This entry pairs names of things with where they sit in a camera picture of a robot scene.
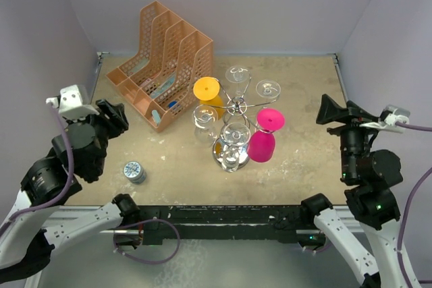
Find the yellow plastic goblet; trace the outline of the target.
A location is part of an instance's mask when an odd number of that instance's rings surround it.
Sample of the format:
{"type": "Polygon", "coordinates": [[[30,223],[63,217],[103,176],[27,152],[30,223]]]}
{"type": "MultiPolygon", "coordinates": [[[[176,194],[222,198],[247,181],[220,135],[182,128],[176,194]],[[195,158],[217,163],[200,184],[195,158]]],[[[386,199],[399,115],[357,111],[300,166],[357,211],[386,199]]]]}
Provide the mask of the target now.
{"type": "Polygon", "coordinates": [[[210,76],[198,79],[193,87],[193,93],[200,101],[200,104],[212,106],[218,114],[218,119],[221,119],[224,113],[224,102],[219,95],[219,91],[219,81],[210,76]]]}

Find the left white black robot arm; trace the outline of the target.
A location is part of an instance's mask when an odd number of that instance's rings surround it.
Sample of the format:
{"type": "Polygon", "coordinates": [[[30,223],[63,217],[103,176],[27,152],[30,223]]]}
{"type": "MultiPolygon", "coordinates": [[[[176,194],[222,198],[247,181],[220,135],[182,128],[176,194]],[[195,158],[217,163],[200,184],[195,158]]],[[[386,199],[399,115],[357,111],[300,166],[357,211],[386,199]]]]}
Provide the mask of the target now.
{"type": "Polygon", "coordinates": [[[103,174],[109,140],[129,129],[125,106],[101,99],[76,120],[50,104],[60,134],[47,155],[37,160],[20,183],[13,208],[1,224],[1,283],[27,279],[80,240],[106,229],[131,229],[140,209],[129,194],[66,225],[46,228],[45,221],[82,190],[79,179],[94,183],[103,174]]]}

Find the clear champagne flute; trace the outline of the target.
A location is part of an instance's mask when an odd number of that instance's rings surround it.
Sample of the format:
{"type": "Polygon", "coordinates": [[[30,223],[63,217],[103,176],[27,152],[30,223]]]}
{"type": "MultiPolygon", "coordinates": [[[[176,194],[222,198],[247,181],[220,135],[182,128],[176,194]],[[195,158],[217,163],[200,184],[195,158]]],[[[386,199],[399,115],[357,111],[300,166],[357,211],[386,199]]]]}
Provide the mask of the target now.
{"type": "Polygon", "coordinates": [[[264,98],[262,105],[269,105],[279,99],[281,86],[274,80],[261,80],[256,85],[256,93],[264,98]]]}

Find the clear round wine glass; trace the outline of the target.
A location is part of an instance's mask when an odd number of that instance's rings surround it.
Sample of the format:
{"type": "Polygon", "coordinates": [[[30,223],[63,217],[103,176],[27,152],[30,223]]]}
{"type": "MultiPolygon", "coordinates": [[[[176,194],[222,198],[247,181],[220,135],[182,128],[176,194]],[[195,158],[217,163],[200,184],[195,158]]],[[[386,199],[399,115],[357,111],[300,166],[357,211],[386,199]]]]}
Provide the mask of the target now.
{"type": "Polygon", "coordinates": [[[218,114],[215,108],[208,105],[199,105],[192,112],[192,121],[194,123],[194,136],[199,144],[210,147],[217,139],[215,123],[218,120],[218,114]]]}

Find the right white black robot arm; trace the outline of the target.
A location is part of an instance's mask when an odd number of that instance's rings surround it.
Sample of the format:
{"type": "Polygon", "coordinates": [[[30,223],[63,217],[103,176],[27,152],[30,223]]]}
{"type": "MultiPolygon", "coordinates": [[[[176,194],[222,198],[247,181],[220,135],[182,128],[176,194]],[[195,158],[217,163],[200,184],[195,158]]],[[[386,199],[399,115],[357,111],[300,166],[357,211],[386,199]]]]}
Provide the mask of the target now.
{"type": "Polygon", "coordinates": [[[327,128],[340,139],[341,181],[346,204],[365,233],[367,250],[347,228],[332,203],[323,194],[301,202],[300,220],[308,228],[319,229],[347,262],[361,287],[421,287],[404,245],[410,205],[427,171],[414,185],[405,209],[398,207],[391,188],[402,183],[400,158],[390,150],[373,151],[379,132],[402,133],[405,129],[430,132],[430,127],[410,124],[410,112],[388,105],[374,116],[351,100],[345,107],[323,94],[316,122],[338,122],[327,128]]]}

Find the pink plastic goblet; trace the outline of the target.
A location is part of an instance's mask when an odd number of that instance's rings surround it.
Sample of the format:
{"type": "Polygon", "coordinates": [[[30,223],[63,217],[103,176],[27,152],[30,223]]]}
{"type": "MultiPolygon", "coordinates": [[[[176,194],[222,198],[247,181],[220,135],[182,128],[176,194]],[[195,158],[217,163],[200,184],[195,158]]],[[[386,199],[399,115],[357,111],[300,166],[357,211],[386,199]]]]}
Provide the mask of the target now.
{"type": "Polygon", "coordinates": [[[261,109],[256,116],[259,129],[250,137],[247,154],[257,163],[268,162],[274,153],[276,140],[274,132],[285,124],[284,115],[277,109],[261,109]]]}

